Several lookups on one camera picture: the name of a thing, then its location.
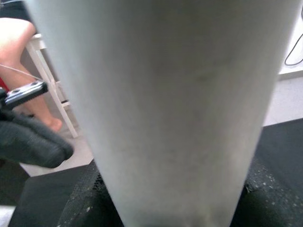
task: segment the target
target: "white cylinder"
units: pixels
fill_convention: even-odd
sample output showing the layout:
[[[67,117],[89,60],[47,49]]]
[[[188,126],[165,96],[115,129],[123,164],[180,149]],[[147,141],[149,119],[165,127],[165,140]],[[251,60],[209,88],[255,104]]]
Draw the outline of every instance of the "white cylinder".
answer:
[[[126,227],[227,227],[300,0],[28,0]]]

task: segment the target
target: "foot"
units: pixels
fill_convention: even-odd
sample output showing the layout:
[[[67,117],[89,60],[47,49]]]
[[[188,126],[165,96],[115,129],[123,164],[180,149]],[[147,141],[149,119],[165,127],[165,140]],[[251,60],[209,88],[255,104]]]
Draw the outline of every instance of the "foot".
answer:
[[[48,126],[54,132],[58,132],[62,127],[62,121],[58,118],[53,118],[52,121],[46,126]]]

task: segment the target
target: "floor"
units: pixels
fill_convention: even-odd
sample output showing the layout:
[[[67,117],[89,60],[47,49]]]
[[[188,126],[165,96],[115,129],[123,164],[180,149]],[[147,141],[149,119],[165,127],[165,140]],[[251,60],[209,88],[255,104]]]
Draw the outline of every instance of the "floor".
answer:
[[[55,116],[60,117],[60,114],[50,96],[46,95],[45,98],[51,112]],[[69,116],[71,117],[73,124],[77,126],[77,131],[79,131],[80,135],[73,139],[66,125],[63,125],[60,135],[73,144],[75,148],[74,155],[55,169],[22,164],[23,168],[30,176],[43,175],[76,166],[86,165],[93,159],[89,145],[78,127],[77,121],[73,117],[71,110],[69,110]],[[264,120],[264,126],[298,118],[303,118],[303,78],[279,81],[272,95],[267,116]],[[14,207],[0,206],[0,227],[7,226],[13,210]]]

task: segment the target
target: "person's leg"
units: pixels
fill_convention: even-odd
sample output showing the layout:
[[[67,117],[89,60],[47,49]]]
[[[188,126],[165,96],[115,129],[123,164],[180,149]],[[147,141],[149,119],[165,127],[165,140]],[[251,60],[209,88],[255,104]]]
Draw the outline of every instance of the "person's leg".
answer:
[[[25,20],[0,18],[0,31],[0,64],[29,73],[20,63],[20,57],[26,44],[36,32],[34,25]],[[15,89],[35,80],[1,66],[0,77],[9,89]],[[48,127],[54,131],[60,130],[62,122],[52,116],[42,96],[26,102],[24,106]]]

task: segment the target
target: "gloved hand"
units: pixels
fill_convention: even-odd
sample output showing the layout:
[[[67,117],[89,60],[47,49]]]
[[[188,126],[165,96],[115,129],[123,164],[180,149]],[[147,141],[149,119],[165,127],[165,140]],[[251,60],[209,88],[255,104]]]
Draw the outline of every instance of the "gloved hand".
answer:
[[[55,168],[73,147],[34,118],[0,110],[0,158]]]

